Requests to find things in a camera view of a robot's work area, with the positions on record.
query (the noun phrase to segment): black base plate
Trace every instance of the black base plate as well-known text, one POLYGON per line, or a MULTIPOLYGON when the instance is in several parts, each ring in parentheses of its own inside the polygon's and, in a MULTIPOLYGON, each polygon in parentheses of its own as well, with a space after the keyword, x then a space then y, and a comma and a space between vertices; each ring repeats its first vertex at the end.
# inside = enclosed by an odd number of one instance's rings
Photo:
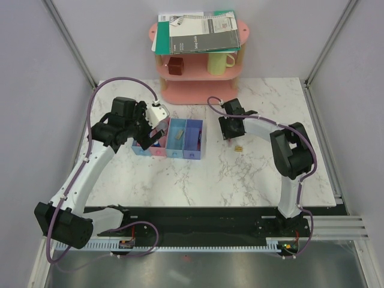
MULTIPOLYGON (((87 207, 85 212, 103 209, 87 207)), ((148 221, 160 234, 159 247, 217 247, 265 245, 266 237, 300 237, 309 235, 306 219, 300 220, 294 229, 276 229, 277 208, 217 207, 217 208, 153 208, 123 207, 123 224, 148 221)), ((308 208, 314 215, 347 215, 344 205, 333 208, 308 208)), ((131 236, 131 229, 102 233, 99 236, 131 236)), ((136 245, 152 246, 155 232, 144 225, 135 227, 136 245)))

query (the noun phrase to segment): blue plastic box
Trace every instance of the blue plastic box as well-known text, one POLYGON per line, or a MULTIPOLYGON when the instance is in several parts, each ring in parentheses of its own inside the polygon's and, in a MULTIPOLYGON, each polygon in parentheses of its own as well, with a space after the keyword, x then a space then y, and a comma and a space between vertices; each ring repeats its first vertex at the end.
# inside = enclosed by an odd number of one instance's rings
POLYGON ((150 147, 146 151, 134 141, 132 150, 136 155, 159 156, 169 158, 201 159, 203 121, 194 119, 171 118, 165 141, 159 141, 159 148, 150 147))

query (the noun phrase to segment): green book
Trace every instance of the green book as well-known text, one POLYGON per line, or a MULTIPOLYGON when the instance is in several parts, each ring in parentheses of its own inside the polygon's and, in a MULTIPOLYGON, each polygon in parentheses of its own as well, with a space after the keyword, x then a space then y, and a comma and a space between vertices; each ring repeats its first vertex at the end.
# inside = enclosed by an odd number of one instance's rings
POLYGON ((159 15, 152 50, 157 55, 240 49, 235 13, 229 11, 159 15))

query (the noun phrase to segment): small object in gripper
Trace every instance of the small object in gripper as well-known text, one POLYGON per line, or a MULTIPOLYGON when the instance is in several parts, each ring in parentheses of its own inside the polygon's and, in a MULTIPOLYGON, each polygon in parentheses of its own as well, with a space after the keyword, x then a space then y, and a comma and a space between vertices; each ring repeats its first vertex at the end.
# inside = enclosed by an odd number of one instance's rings
POLYGON ((182 136, 182 134, 184 133, 184 130, 179 130, 179 132, 177 133, 177 135, 176 135, 176 139, 177 140, 180 140, 180 138, 181 138, 181 136, 182 136))
POLYGON ((236 151, 236 152, 242 152, 242 146, 238 146, 238 145, 236 145, 236 146, 235 146, 235 151, 236 151))

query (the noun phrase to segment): metal floor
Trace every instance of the metal floor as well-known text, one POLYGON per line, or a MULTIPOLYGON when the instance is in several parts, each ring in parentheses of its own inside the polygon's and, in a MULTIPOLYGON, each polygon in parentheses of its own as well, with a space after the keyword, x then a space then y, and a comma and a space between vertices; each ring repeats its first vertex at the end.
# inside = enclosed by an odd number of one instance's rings
MULTIPOLYGON (((72 269, 105 253, 71 251, 60 266, 72 269)), ((351 242, 313 241, 296 260, 262 253, 158 252, 136 259, 106 257, 70 274, 51 269, 46 288, 367 287, 351 242)))

